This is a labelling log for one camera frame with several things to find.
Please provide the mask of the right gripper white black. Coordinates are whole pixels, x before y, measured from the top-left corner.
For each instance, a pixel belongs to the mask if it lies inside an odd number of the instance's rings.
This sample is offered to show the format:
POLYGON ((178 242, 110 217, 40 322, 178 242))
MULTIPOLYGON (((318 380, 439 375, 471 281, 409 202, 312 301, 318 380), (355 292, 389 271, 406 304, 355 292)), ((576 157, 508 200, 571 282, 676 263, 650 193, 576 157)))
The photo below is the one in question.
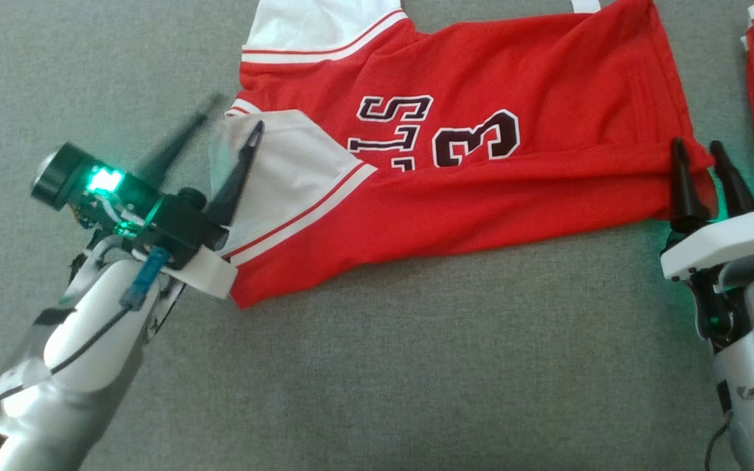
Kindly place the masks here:
POLYGON ((754 197, 730 160, 723 143, 709 151, 715 161, 728 218, 709 223, 700 200, 682 138, 671 145, 670 227, 673 230, 659 257, 662 275, 691 289, 695 328, 712 348, 725 348, 747 334, 749 313, 729 292, 754 281, 754 197))

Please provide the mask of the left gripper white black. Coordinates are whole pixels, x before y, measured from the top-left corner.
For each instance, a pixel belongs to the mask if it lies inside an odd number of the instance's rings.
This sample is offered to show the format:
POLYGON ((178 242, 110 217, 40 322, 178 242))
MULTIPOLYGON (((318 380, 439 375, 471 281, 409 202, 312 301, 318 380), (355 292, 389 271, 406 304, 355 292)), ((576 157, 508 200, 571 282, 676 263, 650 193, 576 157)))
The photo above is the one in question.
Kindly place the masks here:
POLYGON ((194 188, 176 194, 160 190, 183 150, 218 113, 224 95, 212 95, 138 163, 126 172, 66 143, 39 166, 31 186, 34 200, 55 211, 68 208, 79 226, 93 235, 84 253, 99 254, 110 244, 144 260, 154 250, 167 254, 162 272, 213 297, 226 298, 236 268, 217 250, 228 237, 249 170, 264 134, 258 120, 236 153, 236 163, 206 205, 194 188))

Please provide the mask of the red white basketball jersey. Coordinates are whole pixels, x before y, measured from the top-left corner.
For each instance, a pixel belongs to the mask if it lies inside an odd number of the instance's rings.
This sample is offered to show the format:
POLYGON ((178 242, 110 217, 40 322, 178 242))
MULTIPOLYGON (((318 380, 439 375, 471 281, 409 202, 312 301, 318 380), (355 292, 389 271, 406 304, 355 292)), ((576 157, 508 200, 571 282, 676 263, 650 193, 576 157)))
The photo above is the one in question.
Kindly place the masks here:
POLYGON ((264 135, 225 256, 242 308, 407 258, 668 218, 710 155, 653 0, 418 31, 401 0, 260 0, 212 155, 264 135))

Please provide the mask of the large grey sofa seat cushion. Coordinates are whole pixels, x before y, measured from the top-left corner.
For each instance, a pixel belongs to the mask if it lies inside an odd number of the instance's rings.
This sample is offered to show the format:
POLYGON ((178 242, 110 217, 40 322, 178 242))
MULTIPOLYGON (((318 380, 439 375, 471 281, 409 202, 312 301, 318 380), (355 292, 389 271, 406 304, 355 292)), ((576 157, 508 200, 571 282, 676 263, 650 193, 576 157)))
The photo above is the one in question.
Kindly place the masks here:
MULTIPOLYGON (((0 0, 0 373, 89 241, 29 196, 65 142, 130 167, 242 47, 614 0, 0 0)), ((702 471, 724 421, 668 226, 362 266, 240 310, 188 290, 84 471, 702 471)))

